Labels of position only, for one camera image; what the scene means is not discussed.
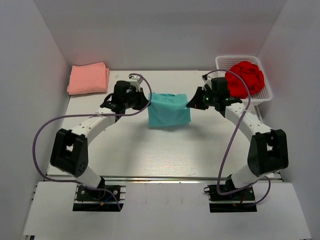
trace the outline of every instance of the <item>folded towel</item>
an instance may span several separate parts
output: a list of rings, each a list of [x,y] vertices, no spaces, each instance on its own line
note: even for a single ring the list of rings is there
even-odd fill
[[[109,69],[104,62],[85,66],[72,66],[69,95],[102,93],[108,89]]]
[[[230,71],[239,75],[247,85],[250,95],[257,94],[265,86],[265,78],[262,71],[255,64],[242,61],[230,68]],[[242,81],[232,73],[226,72],[225,78],[228,81],[228,89],[231,97],[245,99],[248,96],[247,90]]]
[[[168,127],[191,122],[190,108],[185,94],[152,93],[148,107],[149,127]]]

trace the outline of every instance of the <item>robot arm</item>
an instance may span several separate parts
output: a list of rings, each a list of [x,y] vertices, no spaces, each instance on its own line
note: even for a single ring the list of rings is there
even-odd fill
[[[239,98],[230,97],[228,82],[224,77],[206,77],[203,76],[204,86],[197,88],[194,97],[186,106],[200,110],[214,107],[223,117],[237,125],[245,111],[245,105]],[[227,191],[245,187],[270,173],[288,167],[287,137],[283,130],[271,129],[250,112],[245,113],[239,129],[250,141],[247,164],[227,178]]]
[[[129,81],[117,81],[113,93],[100,105],[97,116],[90,117],[71,129],[60,129],[55,136],[51,165],[73,175],[84,185],[104,188],[105,180],[88,166],[88,146],[103,130],[115,124],[126,109],[142,110],[148,104],[149,101],[140,88],[141,82],[142,79],[138,76],[130,76]]]

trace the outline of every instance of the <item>white panel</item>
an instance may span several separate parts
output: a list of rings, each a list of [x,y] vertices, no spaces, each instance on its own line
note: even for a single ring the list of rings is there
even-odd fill
[[[69,240],[299,240],[310,237],[290,183],[274,183],[257,212],[210,213],[205,183],[127,183],[121,212],[72,212],[76,184],[40,182],[25,235]],[[262,197],[267,183],[254,185]]]
[[[0,1],[0,233],[20,239],[36,183],[32,161],[37,129],[65,112],[69,68],[32,0]],[[48,166],[49,126],[38,141],[42,170]]]
[[[256,55],[286,0],[34,0],[69,64],[210,69]]]
[[[259,58],[273,100],[261,105],[266,124],[287,134],[292,182],[313,239],[320,239],[320,2],[289,0]]]
[[[118,80],[128,80],[131,71],[111,71],[108,93]],[[185,93],[190,100],[206,71],[138,71],[150,82],[156,93]],[[141,85],[148,96],[145,83]],[[94,113],[107,94],[73,96],[66,114]],[[67,118],[69,129],[85,118]],[[191,109],[190,124],[148,128],[148,111],[123,117],[108,127],[89,145],[89,166],[102,176],[217,177],[220,164],[235,125],[214,108]],[[222,172],[223,177],[238,171],[247,163],[250,142],[237,133]],[[50,167],[48,174],[63,174]]]

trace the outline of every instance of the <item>gray wall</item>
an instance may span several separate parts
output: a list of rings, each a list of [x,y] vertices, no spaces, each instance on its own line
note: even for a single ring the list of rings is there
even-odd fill
[[[286,0],[34,2],[69,64],[200,70],[218,55],[257,55]]]
[[[273,100],[260,107],[263,119],[287,133],[283,175],[293,183],[314,240],[320,239],[319,13],[319,1],[288,0],[258,55],[273,90]]]
[[[0,1],[0,238],[21,238],[36,183],[32,140],[40,125],[66,110],[69,67],[32,0]],[[41,136],[48,166],[55,130]]]

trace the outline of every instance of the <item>stack of folded cloth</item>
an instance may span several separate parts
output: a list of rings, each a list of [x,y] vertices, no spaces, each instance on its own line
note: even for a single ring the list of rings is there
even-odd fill
[[[109,69],[104,62],[72,66],[69,95],[105,93],[108,89]]]
[[[250,95],[257,94],[265,86],[264,74],[255,64],[248,61],[242,61],[230,68],[230,71],[239,75],[244,80],[250,91]],[[225,78],[228,81],[228,88],[230,90],[231,97],[238,97],[240,99],[247,98],[247,90],[237,76],[230,72],[226,72]]]

